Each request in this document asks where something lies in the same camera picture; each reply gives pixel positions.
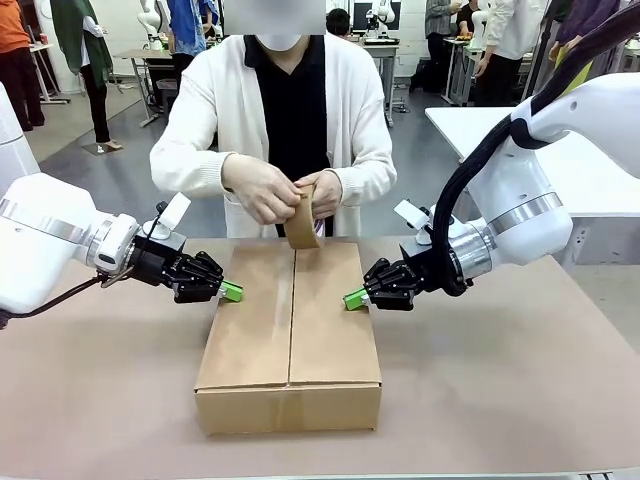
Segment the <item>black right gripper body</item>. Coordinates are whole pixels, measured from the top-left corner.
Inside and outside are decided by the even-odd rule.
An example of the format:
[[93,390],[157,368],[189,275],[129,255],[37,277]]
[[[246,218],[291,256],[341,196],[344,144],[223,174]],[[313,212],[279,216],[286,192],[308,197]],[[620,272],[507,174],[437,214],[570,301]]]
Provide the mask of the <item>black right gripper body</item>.
[[449,248],[420,245],[415,241],[400,244],[402,259],[418,280],[420,292],[442,290],[451,295],[451,260]]

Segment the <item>person in yellow hoodie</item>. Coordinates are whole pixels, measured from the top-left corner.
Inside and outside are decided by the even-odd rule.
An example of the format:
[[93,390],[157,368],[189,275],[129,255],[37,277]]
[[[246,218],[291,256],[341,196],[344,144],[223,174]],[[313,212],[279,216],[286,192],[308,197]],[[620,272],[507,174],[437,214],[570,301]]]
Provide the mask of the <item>person in yellow hoodie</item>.
[[346,37],[350,31],[350,15],[343,8],[333,8],[326,14],[326,30],[328,33]]

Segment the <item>person in blue shirt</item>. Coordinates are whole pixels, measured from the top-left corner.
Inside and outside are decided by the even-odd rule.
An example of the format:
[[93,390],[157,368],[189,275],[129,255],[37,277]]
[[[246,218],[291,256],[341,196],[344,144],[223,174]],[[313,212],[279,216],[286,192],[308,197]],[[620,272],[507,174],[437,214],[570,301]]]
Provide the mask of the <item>person in blue shirt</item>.
[[167,0],[175,53],[195,57],[206,49],[201,16],[204,4],[203,0]]

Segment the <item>person in white cardigan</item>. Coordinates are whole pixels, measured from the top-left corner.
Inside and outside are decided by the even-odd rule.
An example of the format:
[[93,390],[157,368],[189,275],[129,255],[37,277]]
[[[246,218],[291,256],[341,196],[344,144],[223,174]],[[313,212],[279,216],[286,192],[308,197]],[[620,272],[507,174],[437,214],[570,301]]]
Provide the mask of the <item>person in white cardigan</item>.
[[[182,73],[159,141],[252,156],[293,184],[330,170],[336,151],[354,158],[366,145],[392,147],[373,58],[330,34],[303,35],[285,52],[266,49],[254,35],[233,35],[200,53]],[[224,202],[228,237],[283,234],[285,222],[259,224],[232,192],[215,196]],[[315,225],[327,237],[358,236],[364,204],[340,204]]]

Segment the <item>white side table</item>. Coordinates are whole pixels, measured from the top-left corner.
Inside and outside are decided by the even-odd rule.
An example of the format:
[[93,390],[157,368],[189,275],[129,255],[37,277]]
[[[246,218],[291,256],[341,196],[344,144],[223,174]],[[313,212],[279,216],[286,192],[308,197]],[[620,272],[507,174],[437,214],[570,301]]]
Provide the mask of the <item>white side table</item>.
[[[431,107],[425,115],[464,159],[509,107]],[[573,221],[566,247],[554,258],[569,269],[583,264],[581,251],[597,240],[602,250],[590,265],[640,265],[640,180],[617,167],[583,137],[571,133],[541,149],[538,161]]]

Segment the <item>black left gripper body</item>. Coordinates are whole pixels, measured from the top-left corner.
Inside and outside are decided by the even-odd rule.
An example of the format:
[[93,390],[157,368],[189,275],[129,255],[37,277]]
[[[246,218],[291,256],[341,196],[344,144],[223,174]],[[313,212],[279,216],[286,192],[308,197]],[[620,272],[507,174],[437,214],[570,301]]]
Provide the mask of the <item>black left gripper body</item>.
[[138,233],[134,237],[132,278],[151,286],[173,288],[187,279],[183,272],[183,249],[187,238],[171,233],[165,240],[147,239]]

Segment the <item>person's right forearm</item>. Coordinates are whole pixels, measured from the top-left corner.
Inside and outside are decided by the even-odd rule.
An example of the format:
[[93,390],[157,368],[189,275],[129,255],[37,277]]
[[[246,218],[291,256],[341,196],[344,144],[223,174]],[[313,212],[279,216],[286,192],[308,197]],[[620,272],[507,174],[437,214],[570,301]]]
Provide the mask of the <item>person's right forearm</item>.
[[151,177],[162,191],[191,196],[225,192],[222,169],[232,152],[197,150],[193,145],[159,141],[150,152]]

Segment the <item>person's right hand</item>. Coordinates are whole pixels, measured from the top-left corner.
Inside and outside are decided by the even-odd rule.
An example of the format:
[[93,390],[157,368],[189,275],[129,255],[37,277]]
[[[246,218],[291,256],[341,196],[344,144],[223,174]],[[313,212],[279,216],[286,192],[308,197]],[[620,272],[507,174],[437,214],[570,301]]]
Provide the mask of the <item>person's right hand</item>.
[[303,192],[277,167],[252,156],[230,154],[221,182],[261,225],[282,224],[295,214]]

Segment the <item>person in orange top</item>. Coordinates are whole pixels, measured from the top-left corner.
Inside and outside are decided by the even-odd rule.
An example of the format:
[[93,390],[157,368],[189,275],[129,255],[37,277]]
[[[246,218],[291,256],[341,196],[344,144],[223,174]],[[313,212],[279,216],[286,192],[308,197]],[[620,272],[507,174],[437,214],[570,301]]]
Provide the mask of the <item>person in orange top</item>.
[[17,0],[0,0],[0,82],[23,131],[45,123],[30,38]]

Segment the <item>yellow green sheet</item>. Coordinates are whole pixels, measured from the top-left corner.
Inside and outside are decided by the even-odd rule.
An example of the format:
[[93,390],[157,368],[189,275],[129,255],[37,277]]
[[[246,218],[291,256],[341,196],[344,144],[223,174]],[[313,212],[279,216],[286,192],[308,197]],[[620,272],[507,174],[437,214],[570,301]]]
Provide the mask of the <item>yellow green sheet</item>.
[[561,46],[552,76],[555,98],[560,98],[584,84],[594,63],[594,60],[590,59],[588,62],[584,62],[580,69],[577,67],[567,69],[563,64],[568,56],[570,56],[570,48],[567,45]]

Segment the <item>person in purple top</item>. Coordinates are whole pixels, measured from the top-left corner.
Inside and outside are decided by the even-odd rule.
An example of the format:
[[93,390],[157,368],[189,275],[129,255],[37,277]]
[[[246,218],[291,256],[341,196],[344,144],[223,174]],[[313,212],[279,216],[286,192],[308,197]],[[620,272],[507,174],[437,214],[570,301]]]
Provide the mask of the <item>person in purple top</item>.
[[584,36],[619,9],[621,0],[571,0],[571,6],[550,50],[549,59],[557,60],[560,49],[573,48]]

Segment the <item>white face mask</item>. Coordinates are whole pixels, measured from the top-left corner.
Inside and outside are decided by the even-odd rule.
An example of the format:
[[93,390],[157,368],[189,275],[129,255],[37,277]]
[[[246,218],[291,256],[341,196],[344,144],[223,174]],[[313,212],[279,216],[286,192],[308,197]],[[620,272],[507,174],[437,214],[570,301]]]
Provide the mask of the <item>white face mask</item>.
[[297,34],[269,34],[257,35],[256,38],[261,43],[261,45],[268,50],[275,52],[285,52],[295,47],[296,44],[301,40],[302,36]]

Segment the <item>brown cardboard box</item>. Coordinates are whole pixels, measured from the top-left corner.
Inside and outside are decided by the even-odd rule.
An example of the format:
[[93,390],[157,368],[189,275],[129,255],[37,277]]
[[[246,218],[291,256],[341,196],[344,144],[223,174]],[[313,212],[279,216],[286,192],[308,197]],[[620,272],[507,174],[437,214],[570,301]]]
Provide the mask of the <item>brown cardboard box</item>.
[[374,430],[382,380],[372,320],[345,307],[362,279],[354,243],[294,251],[238,244],[194,388],[207,435]]

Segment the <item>brown packing tape roll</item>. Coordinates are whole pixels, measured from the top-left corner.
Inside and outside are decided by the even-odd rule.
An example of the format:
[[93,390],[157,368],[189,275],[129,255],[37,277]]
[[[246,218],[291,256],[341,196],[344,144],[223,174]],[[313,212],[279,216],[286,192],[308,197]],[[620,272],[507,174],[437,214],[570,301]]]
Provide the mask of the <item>brown packing tape roll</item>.
[[323,245],[323,238],[317,233],[312,212],[312,199],[315,187],[302,188],[299,204],[294,215],[283,225],[289,246],[294,250],[316,249]]

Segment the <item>grey background work table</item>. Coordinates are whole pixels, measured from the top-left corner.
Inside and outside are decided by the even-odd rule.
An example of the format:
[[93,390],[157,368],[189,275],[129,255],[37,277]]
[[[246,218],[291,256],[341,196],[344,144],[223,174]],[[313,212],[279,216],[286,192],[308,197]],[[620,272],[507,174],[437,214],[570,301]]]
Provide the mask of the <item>grey background work table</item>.
[[153,87],[143,81],[141,72],[148,73],[149,68],[172,70],[171,55],[166,50],[130,49],[113,54],[113,58],[128,61],[131,64],[145,110],[145,119],[139,123],[139,127],[145,128],[159,119],[160,114],[149,107],[148,97],[153,93]]

